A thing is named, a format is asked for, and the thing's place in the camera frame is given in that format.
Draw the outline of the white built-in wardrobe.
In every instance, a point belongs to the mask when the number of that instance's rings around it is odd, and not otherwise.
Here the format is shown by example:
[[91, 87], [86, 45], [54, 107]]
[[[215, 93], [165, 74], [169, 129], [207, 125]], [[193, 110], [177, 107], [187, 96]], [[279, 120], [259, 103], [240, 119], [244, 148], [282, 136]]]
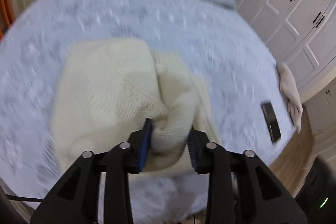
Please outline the white built-in wardrobe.
[[235, 1], [275, 59], [290, 68], [302, 102], [333, 80], [335, 0]]

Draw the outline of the beige garment on bed edge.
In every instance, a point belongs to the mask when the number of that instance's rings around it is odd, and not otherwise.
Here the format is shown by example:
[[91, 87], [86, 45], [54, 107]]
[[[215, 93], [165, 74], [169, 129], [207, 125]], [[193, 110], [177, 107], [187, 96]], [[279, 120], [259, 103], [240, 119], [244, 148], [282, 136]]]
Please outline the beige garment on bed edge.
[[298, 133], [302, 128], [303, 107], [294, 75], [285, 63], [277, 63], [277, 71], [280, 76], [280, 91], [286, 99], [287, 110]]

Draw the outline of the cream knit cardigan red buttons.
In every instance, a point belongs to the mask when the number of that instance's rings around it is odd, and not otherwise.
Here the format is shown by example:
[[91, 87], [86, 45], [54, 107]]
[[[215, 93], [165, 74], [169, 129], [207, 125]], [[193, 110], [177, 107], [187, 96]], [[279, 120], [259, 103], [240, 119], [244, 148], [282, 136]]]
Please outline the cream knit cardigan red buttons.
[[154, 129], [146, 177], [191, 169], [191, 128], [220, 141], [207, 83], [178, 54], [153, 52], [134, 38], [80, 42], [69, 49], [51, 118], [62, 171], [86, 150], [102, 153], [126, 141], [147, 118]]

